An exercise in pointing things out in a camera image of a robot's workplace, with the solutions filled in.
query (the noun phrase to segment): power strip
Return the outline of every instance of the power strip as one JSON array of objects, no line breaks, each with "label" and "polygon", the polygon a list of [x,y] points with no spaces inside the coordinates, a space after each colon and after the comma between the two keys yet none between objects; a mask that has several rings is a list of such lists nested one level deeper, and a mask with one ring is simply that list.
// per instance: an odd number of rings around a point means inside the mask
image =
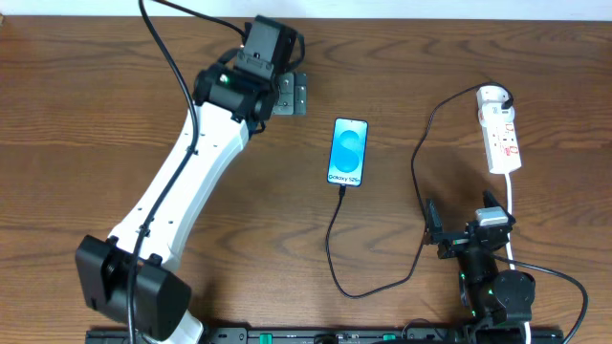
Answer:
[{"label": "power strip", "polygon": [[478,120],[485,139],[489,172],[507,174],[521,166],[514,130],[514,107],[502,109],[508,92],[498,86],[484,86],[476,93]]}]

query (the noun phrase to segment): wooden table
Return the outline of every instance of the wooden table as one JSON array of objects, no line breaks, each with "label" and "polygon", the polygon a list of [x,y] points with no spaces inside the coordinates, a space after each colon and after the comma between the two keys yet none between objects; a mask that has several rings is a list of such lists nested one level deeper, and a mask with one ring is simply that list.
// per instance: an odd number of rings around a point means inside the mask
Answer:
[{"label": "wooden table", "polygon": [[[239,44],[195,18],[155,18],[187,82]],[[514,93],[523,167],[513,173],[514,253],[578,278],[591,296],[575,343],[612,341],[612,24],[285,20],[306,36],[308,116],[273,118],[217,184],[179,276],[204,321],[254,327],[401,327],[466,319],[457,263],[426,247],[413,279],[353,301],[332,283],[324,234],[334,118],[370,123],[363,185],[332,250],[351,292],[406,275],[423,230],[409,160],[442,99],[494,79]],[[426,197],[461,229],[491,175],[470,94],[436,118],[417,160]],[[75,250],[134,206],[186,113],[140,18],[8,17],[0,29],[0,343],[82,343],[115,323],[85,307]],[[533,272],[534,325],[566,333],[571,284]]]}]

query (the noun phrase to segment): smartphone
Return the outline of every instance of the smartphone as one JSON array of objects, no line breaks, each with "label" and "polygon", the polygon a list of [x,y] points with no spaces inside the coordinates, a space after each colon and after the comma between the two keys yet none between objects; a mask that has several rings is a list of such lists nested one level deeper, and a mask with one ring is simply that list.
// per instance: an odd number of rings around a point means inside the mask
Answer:
[{"label": "smartphone", "polygon": [[327,169],[328,183],[361,185],[367,126],[365,120],[336,118]]}]

